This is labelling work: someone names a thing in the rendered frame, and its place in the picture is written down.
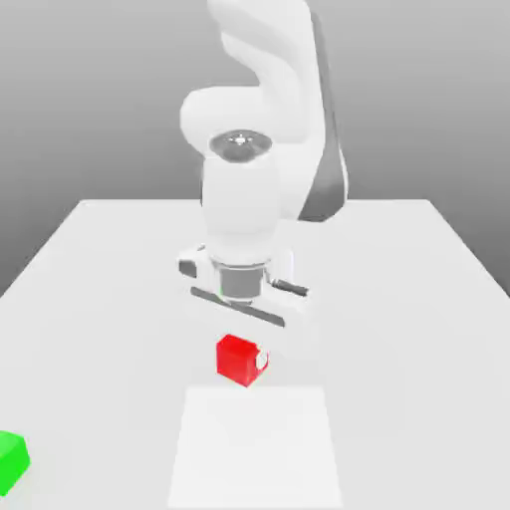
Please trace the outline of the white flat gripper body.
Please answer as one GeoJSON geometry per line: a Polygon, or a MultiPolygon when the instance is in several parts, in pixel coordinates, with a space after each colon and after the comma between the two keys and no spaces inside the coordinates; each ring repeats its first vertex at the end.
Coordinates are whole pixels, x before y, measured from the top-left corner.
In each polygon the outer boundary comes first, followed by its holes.
{"type": "Polygon", "coordinates": [[[311,346],[316,342],[314,296],[297,285],[265,285],[252,303],[228,301],[192,286],[187,312],[200,326],[267,346],[311,346]]]}

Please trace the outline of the small red cube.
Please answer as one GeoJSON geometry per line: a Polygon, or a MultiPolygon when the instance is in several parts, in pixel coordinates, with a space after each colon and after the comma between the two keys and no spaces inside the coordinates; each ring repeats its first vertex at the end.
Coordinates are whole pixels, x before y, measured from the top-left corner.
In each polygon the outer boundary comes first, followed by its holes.
{"type": "Polygon", "coordinates": [[[216,371],[231,381],[248,387],[263,373],[255,369],[255,357],[260,348],[233,335],[224,336],[216,344],[216,371]]]}

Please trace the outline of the small green cube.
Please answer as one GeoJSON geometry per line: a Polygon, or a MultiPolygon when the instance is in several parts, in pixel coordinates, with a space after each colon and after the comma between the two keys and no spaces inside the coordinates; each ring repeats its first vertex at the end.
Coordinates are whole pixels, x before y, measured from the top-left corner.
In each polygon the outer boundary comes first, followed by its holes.
{"type": "Polygon", "coordinates": [[[0,497],[5,497],[30,465],[31,459],[22,435],[0,430],[0,497]]]}

